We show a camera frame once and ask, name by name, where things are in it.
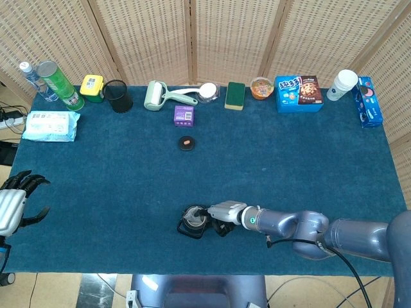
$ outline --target blue snack box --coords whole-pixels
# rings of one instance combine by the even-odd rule
[[[324,105],[316,76],[277,76],[274,87],[280,113],[317,112]]]
[[[362,127],[375,127],[383,123],[371,77],[359,76],[358,83],[351,90]]]

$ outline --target purple box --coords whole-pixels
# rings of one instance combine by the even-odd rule
[[[194,125],[194,107],[176,106],[174,108],[175,126],[193,127]]]

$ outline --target white paper cup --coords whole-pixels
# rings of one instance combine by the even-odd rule
[[[345,93],[358,83],[358,76],[349,69],[343,69],[335,77],[333,85],[327,91],[330,101],[338,101]]]

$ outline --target black cup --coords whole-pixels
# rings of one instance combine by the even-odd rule
[[[123,80],[110,80],[104,85],[103,95],[110,102],[113,110],[119,114],[127,112],[133,107],[133,100],[127,93],[127,86]]]

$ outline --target table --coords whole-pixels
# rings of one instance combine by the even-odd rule
[[[225,90],[195,107],[194,128],[174,127],[173,101],[151,112],[146,87],[130,87],[125,114],[87,103],[74,142],[22,140],[12,174],[32,169],[51,181],[30,196],[25,215],[51,210],[9,239],[6,270],[350,275],[336,257],[308,261],[286,243],[267,249],[263,234],[242,228],[201,240],[177,233],[193,203],[307,209],[330,221],[389,222],[405,210],[384,130],[361,128],[351,94],[326,99],[316,114],[278,114],[273,97],[253,100],[249,88],[243,111],[226,110]],[[37,96],[33,110],[65,107]],[[195,138],[193,151],[179,150],[183,135]],[[349,259],[361,275],[392,275],[390,264]]]

